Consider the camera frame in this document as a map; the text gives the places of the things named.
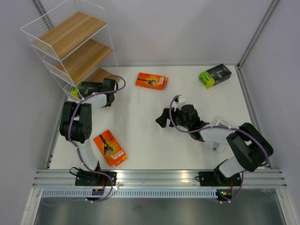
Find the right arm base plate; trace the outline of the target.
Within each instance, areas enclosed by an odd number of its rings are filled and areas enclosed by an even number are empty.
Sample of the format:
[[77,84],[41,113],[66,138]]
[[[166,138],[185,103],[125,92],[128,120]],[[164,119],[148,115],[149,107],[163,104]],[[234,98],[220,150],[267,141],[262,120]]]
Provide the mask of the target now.
[[201,187],[238,187],[241,185],[241,176],[238,173],[226,178],[221,173],[205,171],[199,172],[197,179]]

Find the black green razor box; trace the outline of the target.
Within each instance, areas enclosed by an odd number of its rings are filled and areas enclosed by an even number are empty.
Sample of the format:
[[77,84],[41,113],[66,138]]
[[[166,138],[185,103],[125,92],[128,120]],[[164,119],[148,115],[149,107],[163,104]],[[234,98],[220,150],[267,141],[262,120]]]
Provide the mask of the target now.
[[70,93],[81,99],[92,95],[93,93],[101,92],[103,88],[102,82],[80,82],[76,87],[72,87]]
[[210,89],[219,83],[228,80],[232,72],[224,65],[219,64],[199,74],[198,80],[206,89]]

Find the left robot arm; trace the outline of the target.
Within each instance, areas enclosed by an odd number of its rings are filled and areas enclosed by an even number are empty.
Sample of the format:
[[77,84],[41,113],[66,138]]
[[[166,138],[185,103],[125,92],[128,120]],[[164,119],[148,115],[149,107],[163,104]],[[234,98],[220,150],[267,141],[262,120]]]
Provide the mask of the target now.
[[99,161],[97,160],[90,142],[92,133],[92,115],[104,107],[110,107],[115,100],[118,83],[114,79],[105,78],[102,82],[82,82],[79,85],[79,102],[64,103],[60,134],[75,146],[81,163],[80,169],[88,171],[86,180],[93,186],[102,181]]

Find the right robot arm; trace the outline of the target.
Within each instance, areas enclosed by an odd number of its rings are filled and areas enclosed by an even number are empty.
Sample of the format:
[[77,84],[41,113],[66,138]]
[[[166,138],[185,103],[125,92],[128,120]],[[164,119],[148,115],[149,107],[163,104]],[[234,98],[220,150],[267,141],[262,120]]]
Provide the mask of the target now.
[[230,182],[239,185],[240,172],[254,172],[274,153],[269,142],[248,122],[237,128],[212,125],[200,119],[193,105],[164,108],[156,123],[165,128],[168,120],[170,127],[183,127],[196,141],[229,144],[233,157],[217,165],[212,172],[199,173],[198,180],[203,186],[229,186]]

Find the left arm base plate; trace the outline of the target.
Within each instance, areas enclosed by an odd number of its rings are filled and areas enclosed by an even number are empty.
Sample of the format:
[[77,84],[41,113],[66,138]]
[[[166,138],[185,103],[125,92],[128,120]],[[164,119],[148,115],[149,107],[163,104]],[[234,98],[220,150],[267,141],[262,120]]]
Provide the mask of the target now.
[[79,170],[76,174],[75,186],[115,186],[117,180],[116,172],[103,172],[105,175],[93,173],[85,170]]

